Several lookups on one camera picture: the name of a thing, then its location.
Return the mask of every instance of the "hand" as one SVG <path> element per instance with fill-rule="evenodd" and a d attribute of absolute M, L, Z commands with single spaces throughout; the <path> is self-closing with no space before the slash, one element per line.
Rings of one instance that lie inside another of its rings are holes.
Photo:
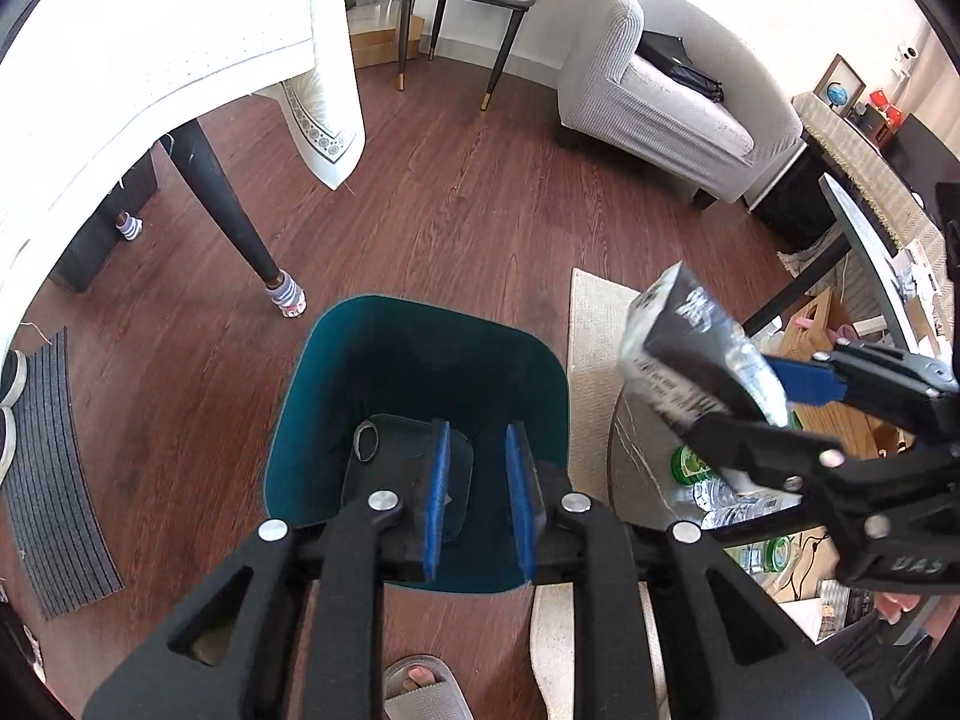
<path fill-rule="evenodd" d="M 913 610 L 918 603 L 920 603 L 919 595 L 889 592 L 879 592 L 874 595 L 874 604 L 877 611 L 891 625 L 898 623 L 901 615 L 905 611 Z M 933 638 L 934 646 L 938 645 L 944 637 L 959 608 L 960 595 L 944 596 L 940 599 L 940 603 L 930 614 L 930 617 L 926 618 L 923 627 Z"/>

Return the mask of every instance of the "white cushion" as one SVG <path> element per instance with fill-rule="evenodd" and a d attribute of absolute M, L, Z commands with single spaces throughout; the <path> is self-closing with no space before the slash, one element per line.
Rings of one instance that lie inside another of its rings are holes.
<path fill-rule="evenodd" d="M 620 83 L 651 108 L 682 122 L 734 157 L 754 150 L 750 133 L 723 105 L 669 79 L 646 59 L 634 54 Z"/>

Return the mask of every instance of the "blue gripper pad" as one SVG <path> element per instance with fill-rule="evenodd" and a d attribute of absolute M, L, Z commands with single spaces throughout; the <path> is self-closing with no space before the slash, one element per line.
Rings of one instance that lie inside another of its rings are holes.
<path fill-rule="evenodd" d="M 787 400 L 808 406 L 825 406 L 842 401 L 847 385 L 829 365 L 801 362 L 784 357 L 766 357 L 767 364 L 784 385 Z"/>
<path fill-rule="evenodd" d="M 538 513 L 531 498 L 534 491 L 530 490 L 531 484 L 536 485 L 536 476 L 530 478 L 530 472 L 534 472 L 533 458 L 530 456 L 521 424 L 514 422 L 507 425 L 506 459 L 517 562 L 520 564 L 523 581 L 530 581 L 536 570 L 536 540 L 539 537 L 539 528 Z"/>
<path fill-rule="evenodd" d="M 446 483 L 450 474 L 450 423 L 434 422 L 434 435 L 439 433 L 434 454 L 430 487 L 424 509 L 424 575 L 427 581 L 437 576 L 440 565 L 440 545 L 443 542 L 443 509 L 446 503 Z"/>

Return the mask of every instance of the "picture frame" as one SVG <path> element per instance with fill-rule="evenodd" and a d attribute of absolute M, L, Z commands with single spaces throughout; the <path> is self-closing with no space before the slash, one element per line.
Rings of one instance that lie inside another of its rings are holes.
<path fill-rule="evenodd" d="M 847 92 L 847 102 L 843 105 L 833 104 L 827 96 L 827 89 L 829 89 L 830 84 L 834 83 L 840 84 Z M 841 55 L 833 57 L 833 61 L 830 62 L 829 69 L 824 73 L 824 77 L 813 88 L 813 94 L 827 103 L 830 109 L 840 117 L 844 117 L 850 112 L 850 109 L 853 108 L 853 105 L 856 105 L 865 91 L 867 91 L 867 84 Z"/>

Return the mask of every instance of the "sneaker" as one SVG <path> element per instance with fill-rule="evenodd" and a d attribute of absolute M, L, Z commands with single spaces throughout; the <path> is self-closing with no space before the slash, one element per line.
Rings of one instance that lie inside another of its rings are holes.
<path fill-rule="evenodd" d="M 23 394 L 27 383 L 27 358 L 23 352 L 11 349 L 0 372 L 0 406 L 10 408 Z"/>
<path fill-rule="evenodd" d="M 0 445 L 3 445 L 0 450 L 0 484 L 3 484 L 16 452 L 16 422 L 7 406 L 0 407 Z"/>

